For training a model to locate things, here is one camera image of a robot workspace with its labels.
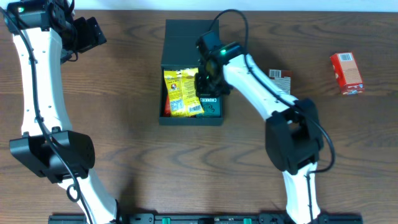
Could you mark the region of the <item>dark green box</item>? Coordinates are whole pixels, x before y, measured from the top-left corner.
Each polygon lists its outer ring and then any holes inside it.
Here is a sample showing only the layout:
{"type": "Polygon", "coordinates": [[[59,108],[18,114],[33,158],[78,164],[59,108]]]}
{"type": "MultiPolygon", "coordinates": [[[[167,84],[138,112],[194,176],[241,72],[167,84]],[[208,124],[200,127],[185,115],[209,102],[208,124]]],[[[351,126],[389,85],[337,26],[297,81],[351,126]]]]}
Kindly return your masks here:
{"type": "MultiPolygon", "coordinates": [[[[196,47],[199,36],[208,32],[211,20],[167,19],[165,22],[165,38],[160,69],[181,70],[199,68],[200,54],[196,47]]],[[[223,124],[223,98],[221,98],[221,117],[164,117],[164,106],[167,87],[164,76],[160,76],[159,124],[164,126],[220,126],[223,124]]]]}

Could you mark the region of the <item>teal Chunkies cookie box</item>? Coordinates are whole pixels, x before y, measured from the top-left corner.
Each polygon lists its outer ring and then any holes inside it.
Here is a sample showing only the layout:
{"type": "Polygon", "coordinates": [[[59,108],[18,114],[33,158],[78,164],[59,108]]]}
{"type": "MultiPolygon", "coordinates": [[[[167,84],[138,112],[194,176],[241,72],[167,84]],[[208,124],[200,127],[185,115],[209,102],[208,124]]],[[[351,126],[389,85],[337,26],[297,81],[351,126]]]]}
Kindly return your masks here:
{"type": "Polygon", "coordinates": [[[198,114],[197,117],[208,117],[208,118],[217,118],[221,117],[221,107],[222,102],[221,98],[217,97],[203,97],[200,98],[201,106],[204,110],[204,113],[198,114]]]}

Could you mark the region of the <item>red orange snack box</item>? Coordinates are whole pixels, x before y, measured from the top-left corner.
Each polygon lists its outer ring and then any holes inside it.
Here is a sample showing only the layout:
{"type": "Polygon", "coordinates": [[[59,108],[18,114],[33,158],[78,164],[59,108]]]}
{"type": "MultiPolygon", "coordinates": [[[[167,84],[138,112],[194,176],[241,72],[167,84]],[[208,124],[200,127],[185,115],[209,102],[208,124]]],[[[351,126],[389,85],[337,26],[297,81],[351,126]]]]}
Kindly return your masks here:
{"type": "Polygon", "coordinates": [[[363,93],[363,78],[353,53],[336,53],[330,59],[341,94],[356,95],[363,93]]]}

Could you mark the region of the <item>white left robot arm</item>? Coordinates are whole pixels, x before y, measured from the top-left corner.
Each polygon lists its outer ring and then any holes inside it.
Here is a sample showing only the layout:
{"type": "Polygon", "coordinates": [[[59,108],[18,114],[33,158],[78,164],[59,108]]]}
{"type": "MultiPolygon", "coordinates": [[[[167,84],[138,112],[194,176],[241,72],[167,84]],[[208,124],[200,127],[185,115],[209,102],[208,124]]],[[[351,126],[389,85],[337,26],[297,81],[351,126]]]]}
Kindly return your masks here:
{"type": "Polygon", "coordinates": [[[100,181],[88,135],[75,132],[63,95],[61,66],[106,42],[94,17],[75,18],[73,1],[14,1],[1,9],[22,72],[24,117],[11,154],[36,176],[66,191],[81,223],[121,223],[118,201],[100,181]]]}

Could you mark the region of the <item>brown Pocky box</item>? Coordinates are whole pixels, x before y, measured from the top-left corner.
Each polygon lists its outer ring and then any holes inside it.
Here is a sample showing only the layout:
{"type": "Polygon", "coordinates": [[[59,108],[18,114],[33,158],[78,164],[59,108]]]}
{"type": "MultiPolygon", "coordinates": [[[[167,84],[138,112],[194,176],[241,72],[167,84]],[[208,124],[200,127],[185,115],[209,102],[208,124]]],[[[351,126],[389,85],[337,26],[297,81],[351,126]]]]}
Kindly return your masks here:
{"type": "Polygon", "coordinates": [[[286,94],[290,94],[292,76],[290,70],[269,69],[269,78],[286,94]]]}

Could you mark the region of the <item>yellow snack bag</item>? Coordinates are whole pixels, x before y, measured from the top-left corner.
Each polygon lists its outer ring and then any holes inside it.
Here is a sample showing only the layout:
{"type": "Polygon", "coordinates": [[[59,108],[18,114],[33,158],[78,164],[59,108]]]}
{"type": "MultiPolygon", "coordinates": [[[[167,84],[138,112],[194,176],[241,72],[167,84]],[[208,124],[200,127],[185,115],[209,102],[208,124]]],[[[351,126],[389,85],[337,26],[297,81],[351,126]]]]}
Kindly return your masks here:
{"type": "Polygon", "coordinates": [[[195,87],[197,73],[197,67],[164,70],[171,117],[192,117],[204,113],[195,87]]]}

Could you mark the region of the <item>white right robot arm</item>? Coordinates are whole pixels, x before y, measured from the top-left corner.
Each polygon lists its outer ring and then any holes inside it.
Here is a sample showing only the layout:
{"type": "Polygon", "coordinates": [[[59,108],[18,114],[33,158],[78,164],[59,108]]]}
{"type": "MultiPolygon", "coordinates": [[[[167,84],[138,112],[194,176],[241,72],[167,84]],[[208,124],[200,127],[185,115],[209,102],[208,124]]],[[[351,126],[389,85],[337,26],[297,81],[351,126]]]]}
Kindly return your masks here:
{"type": "Polygon", "coordinates": [[[236,89],[255,107],[265,122],[267,155],[284,178],[288,216],[294,223],[315,221],[320,208],[314,172],[323,138],[314,103],[282,91],[242,46],[222,44],[213,31],[201,35],[196,47],[203,65],[195,77],[197,95],[216,98],[236,89]]]}

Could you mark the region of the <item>red snack bag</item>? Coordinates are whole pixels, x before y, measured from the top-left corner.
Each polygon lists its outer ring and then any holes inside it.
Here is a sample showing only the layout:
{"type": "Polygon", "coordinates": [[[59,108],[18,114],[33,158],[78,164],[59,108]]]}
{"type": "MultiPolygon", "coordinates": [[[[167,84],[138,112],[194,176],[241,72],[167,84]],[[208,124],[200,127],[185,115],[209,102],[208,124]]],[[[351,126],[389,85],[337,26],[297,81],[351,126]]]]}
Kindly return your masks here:
{"type": "Polygon", "coordinates": [[[170,100],[169,100],[169,96],[166,97],[165,100],[165,106],[164,106],[164,113],[163,113],[164,117],[170,117],[171,116],[171,109],[170,109],[170,100]]]}

